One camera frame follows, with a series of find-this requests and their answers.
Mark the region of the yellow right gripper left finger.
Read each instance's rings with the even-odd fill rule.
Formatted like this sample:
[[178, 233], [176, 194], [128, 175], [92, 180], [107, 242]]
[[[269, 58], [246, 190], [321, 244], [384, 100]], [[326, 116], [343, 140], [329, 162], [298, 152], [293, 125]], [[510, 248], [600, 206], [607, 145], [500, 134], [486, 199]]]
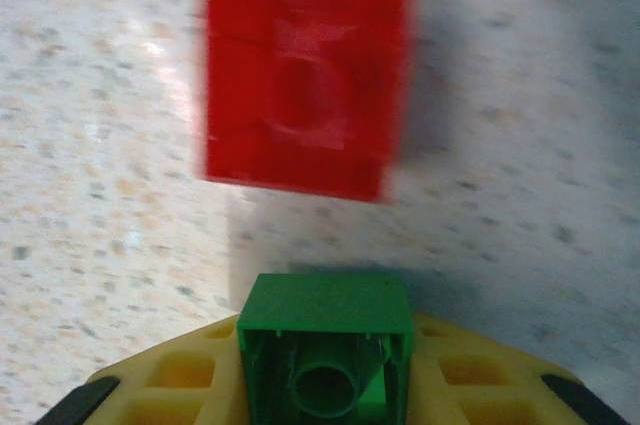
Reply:
[[235, 316], [93, 374], [39, 424], [248, 424]]

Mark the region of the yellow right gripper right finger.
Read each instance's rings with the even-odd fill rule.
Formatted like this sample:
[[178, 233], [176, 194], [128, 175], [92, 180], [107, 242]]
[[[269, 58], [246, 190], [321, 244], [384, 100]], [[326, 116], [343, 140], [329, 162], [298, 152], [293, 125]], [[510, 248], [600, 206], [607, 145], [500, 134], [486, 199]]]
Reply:
[[568, 370], [422, 313], [413, 315], [411, 424], [625, 424]]

